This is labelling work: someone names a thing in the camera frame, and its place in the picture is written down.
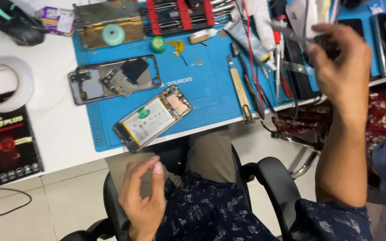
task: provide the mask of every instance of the dark blue patterned shirt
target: dark blue patterned shirt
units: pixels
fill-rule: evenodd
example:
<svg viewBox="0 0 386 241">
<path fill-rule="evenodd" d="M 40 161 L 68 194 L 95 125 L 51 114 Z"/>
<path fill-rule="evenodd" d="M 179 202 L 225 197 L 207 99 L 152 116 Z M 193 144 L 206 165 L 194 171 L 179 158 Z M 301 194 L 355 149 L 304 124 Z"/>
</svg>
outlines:
<svg viewBox="0 0 386 241">
<path fill-rule="evenodd" d="M 165 185 L 167 206 L 157 231 L 157 241 L 276 241 L 250 211 L 235 183 L 217 183 L 188 171 L 185 187 Z M 296 202 L 296 221 L 291 228 L 299 241 L 372 241 L 366 208 L 336 203 Z"/>
</svg>

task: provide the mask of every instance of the red wire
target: red wire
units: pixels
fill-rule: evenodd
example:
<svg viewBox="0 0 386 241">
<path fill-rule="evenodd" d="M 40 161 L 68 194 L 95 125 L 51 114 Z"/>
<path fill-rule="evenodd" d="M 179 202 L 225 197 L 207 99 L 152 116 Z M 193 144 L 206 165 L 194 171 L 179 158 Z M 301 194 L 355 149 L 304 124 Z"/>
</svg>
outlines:
<svg viewBox="0 0 386 241">
<path fill-rule="evenodd" d="M 265 106 L 263 104 L 262 96 L 260 95 L 259 81 L 257 80 L 256 74 L 254 72 L 254 67 L 253 67 L 253 48 L 251 47 L 251 41 L 250 41 L 250 15 L 248 14 L 247 4 L 245 4 L 245 0 L 242 0 L 242 5 L 244 6 L 245 12 L 247 14 L 247 37 L 248 37 L 248 46 L 250 49 L 251 72 L 253 74 L 253 78 L 256 81 L 256 87 L 257 87 L 257 92 L 259 93 L 260 105 L 262 107 L 263 114 L 264 114 L 265 113 Z"/>
</svg>

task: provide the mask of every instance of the blue silicone repair mat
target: blue silicone repair mat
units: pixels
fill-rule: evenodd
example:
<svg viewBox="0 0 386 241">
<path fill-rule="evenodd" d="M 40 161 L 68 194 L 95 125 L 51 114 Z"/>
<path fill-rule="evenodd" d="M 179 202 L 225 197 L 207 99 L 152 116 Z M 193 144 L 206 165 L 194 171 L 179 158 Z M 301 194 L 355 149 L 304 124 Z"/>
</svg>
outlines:
<svg viewBox="0 0 386 241">
<path fill-rule="evenodd" d="M 369 25 L 371 14 L 367 6 L 374 2 L 379 2 L 379 0 L 364 2 L 358 10 L 344 10 L 341 15 L 341 18 L 344 19 L 361 18 L 363 20 L 366 40 L 371 46 L 373 45 L 373 36 L 371 35 Z M 160 88 L 133 93 L 127 98 L 120 96 L 87 104 L 96 151 L 106 151 L 123 146 L 113 130 L 115 123 L 172 84 L 176 84 L 185 94 L 193 106 L 193 111 L 160 136 L 175 134 L 242 116 L 227 63 L 227 55 L 231 55 L 230 43 L 232 39 L 230 37 L 222 39 L 217 35 L 205 41 L 204 43 L 207 46 L 204 46 L 201 44 L 191 45 L 188 36 L 189 34 L 184 34 L 166 38 L 167 41 L 184 41 L 185 50 L 182 52 L 182 55 L 186 59 L 188 66 L 185 65 L 181 56 L 176 56 L 172 53 L 175 51 L 175 48 L 171 45 L 167 45 L 166 51 L 163 54 L 154 54 L 150 48 L 151 37 L 118 46 L 85 50 L 82 47 L 78 34 L 76 33 L 73 36 L 79 66 L 153 54 L 156 57 L 163 83 Z M 198 58 L 201 60 L 202 65 L 190 66 Z M 243 53 L 243 58 L 248 68 L 250 68 L 249 57 Z M 241 75 L 242 67 L 239 59 L 232 57 L 232 60 L 235 68 L 238 69 Z M 372 75 L 377 75 L 375 72 L 378 72 L 376 58 L 374 58 L 372 64 Z M 277 104 L 275 88 L 273 87 L 275 86 L 273 75 L 270 76 L 271 80 L 268 81 L 265 79 L 262 70 L 258 68 L 258 78 L 259 83 L 274 107 L 289 103 Z M 317 85 L 314 78 L 311 78 L 310 82 L 312 88 L 316 90 Z M 281 95 L 281 101 L 287 99 L 282 90 Z M 248 92 L 247 96 L 250 103 L 253 103 Z"/>
</svg>

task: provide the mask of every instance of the white desk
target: white desk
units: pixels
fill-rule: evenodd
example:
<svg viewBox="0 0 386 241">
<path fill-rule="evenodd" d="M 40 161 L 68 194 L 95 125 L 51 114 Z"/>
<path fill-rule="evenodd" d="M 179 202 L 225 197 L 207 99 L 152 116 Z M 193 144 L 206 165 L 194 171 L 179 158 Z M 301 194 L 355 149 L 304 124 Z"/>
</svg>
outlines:
<svg viewBox="0 0 386 241">
<path fill-rule="evenodd" d="M 72 3 L 82 4 L 83 2 L 87 3 L 87 0 L 29 0 L 28 2 L 35 9 L 42 6 L 72 9 Z M 46 170 L 35 176 L 56 172 L 126 151 L 124 148 L 104 152 L 95 151 L 86 106 L 74 104 L 68 85 L 67 74 L 77 67 L 71 38 L 46 35 L 46 40 L 42 44 L 29 48 L 17 46 L 0 32 L 0 56 L 3 55 L 16 56 L 24 60 L 34 73 L 35 90 L 27 103 L 27 110 L 40 149 L 42 163 Z M 300 104 L 313 101 L 302 101 Z M 292 106 L 292 104 L 288 104 L 278 107 L 276 110 Z M 227 125 L 242 119 L 239 117 L 168 135 L 154 140 L 151 144 Z"/>
</svg>

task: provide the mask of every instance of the khaki pants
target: khaki pants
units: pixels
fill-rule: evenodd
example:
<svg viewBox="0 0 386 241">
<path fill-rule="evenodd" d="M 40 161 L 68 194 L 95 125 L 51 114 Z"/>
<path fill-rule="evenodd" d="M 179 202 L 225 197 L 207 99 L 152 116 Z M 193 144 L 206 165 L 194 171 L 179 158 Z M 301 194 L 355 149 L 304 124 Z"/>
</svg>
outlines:
<svg viewBox="0 0 386 241">
<path fill-rule="evenodd" d="M 145 147 L 136 154 L 122 153 L 105 158 L 117 190 L 121 190 L 126 166 L 129 162 L 144 161 L 156 156 Z M 199 173 L 203 178 L 216 182 L 236 182 L 233 166 L 232 144 L 227 127 L 220 127 L 196 133 L 190 136 L 190 151 L 187 156 L 186 169 Z M 181 177 L 164 168 L 165 180 L 170 178 L 175 185 L 184 185 Z M 151 170 L 141 179 L 141 194 L 151 194 Z"/>
</svg>

